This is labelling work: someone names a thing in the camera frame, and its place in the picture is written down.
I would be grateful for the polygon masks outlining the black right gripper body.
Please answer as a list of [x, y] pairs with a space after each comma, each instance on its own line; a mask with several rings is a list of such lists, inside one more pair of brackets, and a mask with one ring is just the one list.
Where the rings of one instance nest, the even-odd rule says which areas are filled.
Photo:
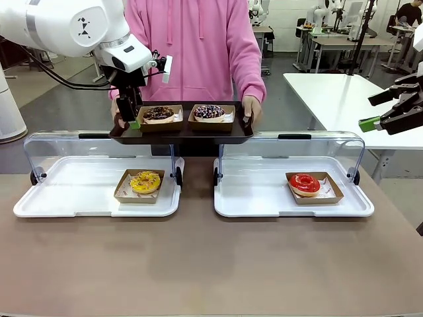
[[422, 126], [422, 76], [413, 73], [395, 80], [401, 94], [397, 103], [385, 112], [382, 127], [389, 135]]

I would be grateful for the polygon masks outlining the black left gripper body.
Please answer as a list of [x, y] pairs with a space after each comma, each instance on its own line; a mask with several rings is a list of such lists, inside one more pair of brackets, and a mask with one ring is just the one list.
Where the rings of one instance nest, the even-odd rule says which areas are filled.
[[108, 82], [110, 83], [110, 90], [108, 92], [108, 96], [110, 99], [115, 99], [119, 96], [119, 89], [126, 88], [126, 87], [144, 87], [145, 86], [145, 79], [144, 79], [144, 71], [143, 68], [138, 68], [132, 72], [125, 72], [119, 69], [115, 69], [113, 67], [108, 68]]

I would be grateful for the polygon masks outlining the person's right hand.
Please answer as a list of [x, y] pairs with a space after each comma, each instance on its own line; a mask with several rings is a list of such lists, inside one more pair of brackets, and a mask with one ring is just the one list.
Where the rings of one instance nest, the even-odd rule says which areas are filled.
[[126, 122], [122, 119], [116, 100], [117, 100], [117, 97], [112, 99], [112, 103], [110, 107], [112, 120], [115, 124], [118, 124], [121, 128], [125, 128]]

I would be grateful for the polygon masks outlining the person's left hand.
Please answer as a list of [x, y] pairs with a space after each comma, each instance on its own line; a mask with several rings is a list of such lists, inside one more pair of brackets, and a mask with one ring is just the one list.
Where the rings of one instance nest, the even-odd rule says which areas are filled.
[[242, 99], [244, 109], [244, 122], [251, 121], [252, 127], [255, 127], [262, 117], [262, 106], [260, 101], [254, 96], [244, 96]]

